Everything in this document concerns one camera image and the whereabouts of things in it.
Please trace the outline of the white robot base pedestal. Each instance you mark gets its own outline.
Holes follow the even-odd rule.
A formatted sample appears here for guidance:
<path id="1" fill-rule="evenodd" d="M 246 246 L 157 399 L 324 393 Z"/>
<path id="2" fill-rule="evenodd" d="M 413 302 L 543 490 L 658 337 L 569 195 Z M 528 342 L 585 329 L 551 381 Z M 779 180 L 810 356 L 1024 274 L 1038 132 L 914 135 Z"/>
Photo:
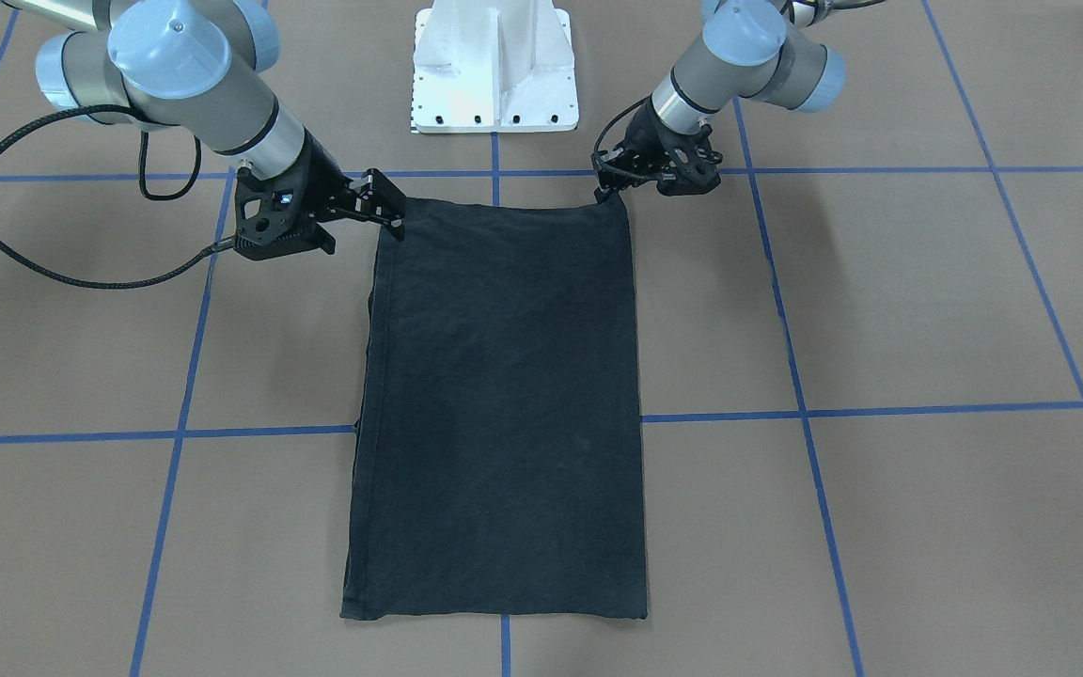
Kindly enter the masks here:
<path id="1" fill-rule="evenodd" d="M 574 39 L 551 1 L 434 1 L 414 19 L 416 134 L 560 133 L 579 125 Z"/>

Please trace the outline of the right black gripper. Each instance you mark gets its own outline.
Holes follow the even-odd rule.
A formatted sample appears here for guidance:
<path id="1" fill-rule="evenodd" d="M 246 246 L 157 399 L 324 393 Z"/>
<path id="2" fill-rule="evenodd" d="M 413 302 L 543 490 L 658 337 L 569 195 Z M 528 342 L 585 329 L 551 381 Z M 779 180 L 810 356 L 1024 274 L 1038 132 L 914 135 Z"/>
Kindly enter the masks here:
<path id="1" fill-rule="evenodd" d="M 403 219 L 407 197 L 378 168 L 369 168 L 358 181 L 350 179 L 311 133 L 305 134 L 304 146 L 290 167 L 293 166 L 308 168 L 313 188 L 318 192 L 309 212 L 317 223 L 339 219 L 384 222 L 392 239 L 403 243 L 407 234 Z"/>

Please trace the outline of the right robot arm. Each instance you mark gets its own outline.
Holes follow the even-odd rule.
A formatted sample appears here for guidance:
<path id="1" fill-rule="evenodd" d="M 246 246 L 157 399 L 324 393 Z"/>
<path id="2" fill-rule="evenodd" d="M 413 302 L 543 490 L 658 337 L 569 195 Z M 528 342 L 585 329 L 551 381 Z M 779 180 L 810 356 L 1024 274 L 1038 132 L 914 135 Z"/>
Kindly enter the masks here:
<path id="1" fill-rule="evenodd" d="M 352 184 L 261 74 L 279 58 L 258 1 L 13 1 L 66 27 L 36 56 L 57 110 L 97 123 L 181 127 L 237 170 L 236 248 L 253 258 L 321 249 L 323 223 L 352 219 L 403 235 L 407 198 L 382 172 Z"/>

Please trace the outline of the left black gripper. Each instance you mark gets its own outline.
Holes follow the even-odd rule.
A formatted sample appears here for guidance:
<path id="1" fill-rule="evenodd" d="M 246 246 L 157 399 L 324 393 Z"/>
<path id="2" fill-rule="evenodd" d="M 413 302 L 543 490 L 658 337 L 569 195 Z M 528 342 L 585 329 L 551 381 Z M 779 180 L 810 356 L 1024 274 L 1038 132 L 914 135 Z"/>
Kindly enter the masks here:
<path id="1" fill-rule="evenodd" d="M 619 123 L 627 113 L 632 113 L 626 133 L 614 149 L 602 149 L 604 136 L 614 125 Z M 658 119 L 651 97 L 645 96 L 622 110 L 602 129 L 590 154 L 598 185 L 593 188 L 593 200 L 605 204 L 622 190 L 640 187 L 654 181 L 657 185 L 658 171 L 665 167 L 667 157 L 658 142 Z"/>

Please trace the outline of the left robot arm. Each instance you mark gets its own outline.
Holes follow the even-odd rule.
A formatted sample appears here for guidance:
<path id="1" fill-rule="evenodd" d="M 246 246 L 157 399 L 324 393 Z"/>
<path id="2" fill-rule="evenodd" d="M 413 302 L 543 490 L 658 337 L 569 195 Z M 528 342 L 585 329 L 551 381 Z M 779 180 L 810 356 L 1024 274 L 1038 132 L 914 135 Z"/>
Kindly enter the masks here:
<path id="1" fill-rule="evenodd" d="M 652 181 L 666 197 L 705 196 L 723 157 L 712 119 L 735 99 L 783 110 L 825 110 L 841 93 L 846 61 L 804 35 L 870 1 L 704 1 L 696 38 L 649 95 L 605 125 L 590 154 L 602 204 Z"/>

